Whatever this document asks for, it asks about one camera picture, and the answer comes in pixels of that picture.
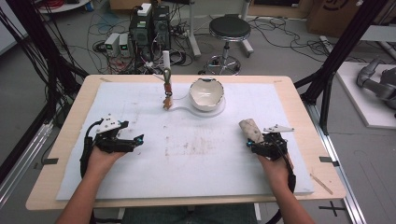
white bowl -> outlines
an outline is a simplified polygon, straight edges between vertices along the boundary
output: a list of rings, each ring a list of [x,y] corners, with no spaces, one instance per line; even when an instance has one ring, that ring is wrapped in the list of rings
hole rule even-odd
[[[223,96],[224,89],[221,83],[211,77],[199,78],[190,87],[192,105],[202,111],[217,109]]]

black stool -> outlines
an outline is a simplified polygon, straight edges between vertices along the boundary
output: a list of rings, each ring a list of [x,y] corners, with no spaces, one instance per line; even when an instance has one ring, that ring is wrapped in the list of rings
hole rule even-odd
[[[207,61],[205,68],[212,74],[223,74],[225,71],[238,75],[241,63],[228,55],[230,42],[241,42],[250,36],[250,25],[238,17],[224,16],[215,18],[209,24],[209,32],[220,40],[225,40],[222,55],[213,56]]]

person's left hand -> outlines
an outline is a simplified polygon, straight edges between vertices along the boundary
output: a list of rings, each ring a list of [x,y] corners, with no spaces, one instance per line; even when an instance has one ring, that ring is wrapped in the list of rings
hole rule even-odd
[[[125,152],[107,153],[100,150],[99,147],[93,146],[86,174],[105,178],[114,162],[125,154]]]

cardboard box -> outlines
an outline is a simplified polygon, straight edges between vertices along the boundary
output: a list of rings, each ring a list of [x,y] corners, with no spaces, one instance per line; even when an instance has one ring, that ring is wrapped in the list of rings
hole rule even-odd
[[[306,21],[309,33],[340,37],[359,10],[357,1],[315,0]]]
[[[150,0],[110,0],[111,9],[132,9],[136,6],[142,6],[143,3],[151,3]]]

human hand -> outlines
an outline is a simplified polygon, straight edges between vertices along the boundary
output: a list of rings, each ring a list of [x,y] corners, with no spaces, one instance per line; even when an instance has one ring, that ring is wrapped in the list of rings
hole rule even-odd
[[[262,168],[267,174],[267,178],[270,182],[271,189],[279,189],[279,188],[288,188],[288,168],[286,167],[286,162],[280,157],[276,161],[270,161],[267,158],[258,155],[259,161],[262,164]],[[293,168],[293,163],[289,157],[289,154],[286,155],[286,158],[289,160],[291,169]]]
[[[125,154],[125,152],[107,153],[100,150],[99,147],[93,146],[85,175],[93,175],[101,179],[105,178],[116,160]]]

